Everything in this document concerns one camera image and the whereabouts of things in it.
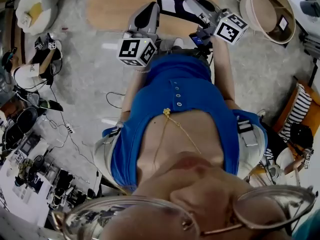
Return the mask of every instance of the blue shirt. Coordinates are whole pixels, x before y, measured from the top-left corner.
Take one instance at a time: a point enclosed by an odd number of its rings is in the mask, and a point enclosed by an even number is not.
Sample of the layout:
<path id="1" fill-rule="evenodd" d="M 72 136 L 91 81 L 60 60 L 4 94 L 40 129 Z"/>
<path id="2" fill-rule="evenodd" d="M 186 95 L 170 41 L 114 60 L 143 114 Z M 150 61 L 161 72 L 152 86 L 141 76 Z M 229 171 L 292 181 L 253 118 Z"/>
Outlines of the blue shirt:
<path id="1" fill-rule="evenodd" d="M 180 54 L 166 55 L 151 63 L 146 85 L 135 96 L 111 159 L 111 173 L 123 187 L 137 187 L 137 160 L 149 121 L 169 108 L 171 113 L 193 109 L 211 115 L 224 153 L 224 170 L 237 174 L 239 140 L 237 115 L 229 109 L 211 81 L 211 71 L 201 60 Z"/>

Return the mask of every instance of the eyeglasses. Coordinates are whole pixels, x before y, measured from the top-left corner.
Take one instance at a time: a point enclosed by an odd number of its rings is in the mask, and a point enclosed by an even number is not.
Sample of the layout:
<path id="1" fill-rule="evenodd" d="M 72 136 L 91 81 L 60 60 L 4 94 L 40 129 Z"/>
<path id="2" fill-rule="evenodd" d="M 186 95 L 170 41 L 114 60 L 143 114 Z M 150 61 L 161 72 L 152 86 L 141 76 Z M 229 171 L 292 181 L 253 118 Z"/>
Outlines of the eyeglasses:
<path id="1" fill-rule="evenodd" d="M 298 223 L 316 202 L 318 192 L 313 193 L 312 189 L 291 185 L 253 188 L 233 200 L 235 223 L 225 228 L 212 225 L 210 231 L 201 231 L 192 213 L 182 207 L 142 196 L 98 198 L 70 213 L 54 211 L 52 215 L 56 228 L 67 240 L 100 239 L 104 228 L 114 236 L 125 232 L 127 236 L 137 234 L 142 240 L 148 236 L 149 239 L 196 240 L 243 227 L 278 230 Z"/>

